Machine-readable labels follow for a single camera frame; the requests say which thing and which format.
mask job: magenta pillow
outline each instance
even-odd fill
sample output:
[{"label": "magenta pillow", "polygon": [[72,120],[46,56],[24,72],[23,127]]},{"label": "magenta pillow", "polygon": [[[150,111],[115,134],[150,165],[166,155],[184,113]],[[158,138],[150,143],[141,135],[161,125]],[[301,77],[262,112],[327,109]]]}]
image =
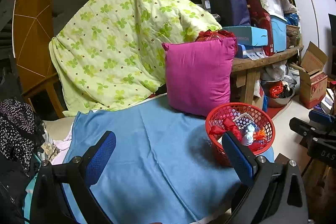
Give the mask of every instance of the magenta pillow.
[{"label": "magenta pillow", "polygon": [[235,37],[166,44],[168,103],[173,108],[207,116],[230,101],[230,73]]}]

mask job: red plastic bag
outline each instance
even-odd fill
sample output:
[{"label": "red plastic bag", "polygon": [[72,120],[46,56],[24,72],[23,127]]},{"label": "red plastic bag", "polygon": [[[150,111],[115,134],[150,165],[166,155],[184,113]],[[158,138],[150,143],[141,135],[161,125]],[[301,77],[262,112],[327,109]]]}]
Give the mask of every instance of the red plastic bag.
[{"label": "red plastic bag", "polygon": [[210,135],[220,135],[223,134],[225,130],[219,126],[212,126],[210,129]]},{"label": "red plastic bag", "polygon": [[240,133],[238,126],[230,118],[224,119],[223,126],[226,130],[230,130],[233,133],[233,135],[236,136],[239,142],[242,141],[242,134]]},{"label": "red plastic bag", "polygon": [[279,98],[279,94],[283,91],[284,86],[282,85],[282,82],[279,81],[275,86],[271,87],[269,89],[269,94],[272,98]]},{"label": "red plastic bag", "polygon": [[256,142],[254,141],[251,145],[248,146],[248,148],[252,151],[258,151],[262,148],[264,148],[266,146],[266,143],[260,143],[260,142]]},{"label": "red plastic bag", "polygon": [[[225,37],[236,37],[233,32],[228,32],[226,30],[220,30],[220,31],[211,31],[210,29],[203,32],[199,32],[198,37],[196,38],[196,41],[208,41],[208,40],[214,40],[219,38],[225,38]],[[236,40],[235,45],[235,55],[238,52],[238,43]]]}]

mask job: blue blanket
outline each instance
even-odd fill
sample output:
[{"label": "blue blanket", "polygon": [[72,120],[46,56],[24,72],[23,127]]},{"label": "blue blanket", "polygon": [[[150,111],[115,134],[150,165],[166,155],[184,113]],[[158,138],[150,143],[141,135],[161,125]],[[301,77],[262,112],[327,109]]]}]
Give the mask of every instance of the blue blanket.
[{"label": "blue blanket", "polygon": [[[115,112],[78,113],[64,159],[83,155],[106,130],[117,138],[99,181],[90,187],[115,224],[191,223],[232,199],[240,181],[212,156],[204,117],[172,109],[167,96]],[[273,161],[273,150],[265,156]],[[68,185],[69,204],[85,220]]]}]

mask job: red mat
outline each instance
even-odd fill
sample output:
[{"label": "red mat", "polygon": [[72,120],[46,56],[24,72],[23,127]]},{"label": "red mat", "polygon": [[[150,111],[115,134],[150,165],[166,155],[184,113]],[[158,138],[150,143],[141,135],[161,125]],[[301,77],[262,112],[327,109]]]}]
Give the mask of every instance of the red mat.
[{"label": "red mat", "polygon": [[268,107],[268,108],[267,108],[267,114],[268,114],[268,116],[270,116],[271,119],[273,119],[273,117],[274,117],[275,115],[277,115],[278,112],[279,112],[281,109],[283,109],[285,106],[286,106],[286,105],[284,105],[283,107]]}]

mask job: metal bowl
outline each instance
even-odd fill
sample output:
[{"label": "metal bowl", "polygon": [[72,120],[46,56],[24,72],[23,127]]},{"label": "metal bowl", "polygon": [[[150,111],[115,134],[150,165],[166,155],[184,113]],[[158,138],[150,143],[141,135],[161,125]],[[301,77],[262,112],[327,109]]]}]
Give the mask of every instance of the metal bowl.
[{"label": "metal bowl", "polygon": [[295,94],[293,88],[291,88],[291,91],[292,91],[292,95],[290,97],[287,97],[287,98],[275,99],[275,98],[268,97],[267,106],[268,107],[283,107],[283,106],[287,105],[289,103],[289,101],[292,100],[292,97]]},{"label": "metal bowl", "polygon": [[271,80],[271,81],[265,81],[265,80],[260,80],[260,85],[263,88],[263,90],[267,90],[269,91],[269,89],[273,86],[276,85],[277,82],[279,82],[281,80]]}]

